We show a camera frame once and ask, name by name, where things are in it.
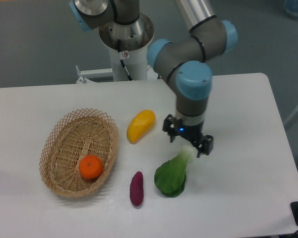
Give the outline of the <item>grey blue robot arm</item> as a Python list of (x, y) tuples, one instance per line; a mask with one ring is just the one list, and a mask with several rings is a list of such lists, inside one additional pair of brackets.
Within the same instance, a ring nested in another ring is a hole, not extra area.
[(190, 33), (180, 43), (154, 40), (153, 23), (140, 12), (137, 0), (69, 2), (82, 30), (99, 30), (113, 79), (146, 80), (152, 68), (176, 96), (176, 113), (166, 117), (163, 131), (171, 140), (186, 139), (199, 155), (208, 155), (214, 139), (202, 134), (213, 77), (207, 61), (233, 49), (238, 34), (231, 22), (217, 18), (208, 0), (178, 0), (176, 5)]

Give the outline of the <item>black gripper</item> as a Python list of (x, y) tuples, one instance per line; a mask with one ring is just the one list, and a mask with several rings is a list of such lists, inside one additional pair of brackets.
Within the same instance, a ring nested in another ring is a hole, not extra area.
[(209, 155), (214, 146), (214, 137), (211, 135), (203, 135), (203, 121), (195, 125), (185, 125), (182, 119), (177, 119), (169, 114), (163, 122), (162, 130), (170, 137), (170, 142), (175, 137), (181, 136), (189, 141), (197, 149), (197, 158), (201, 155)]

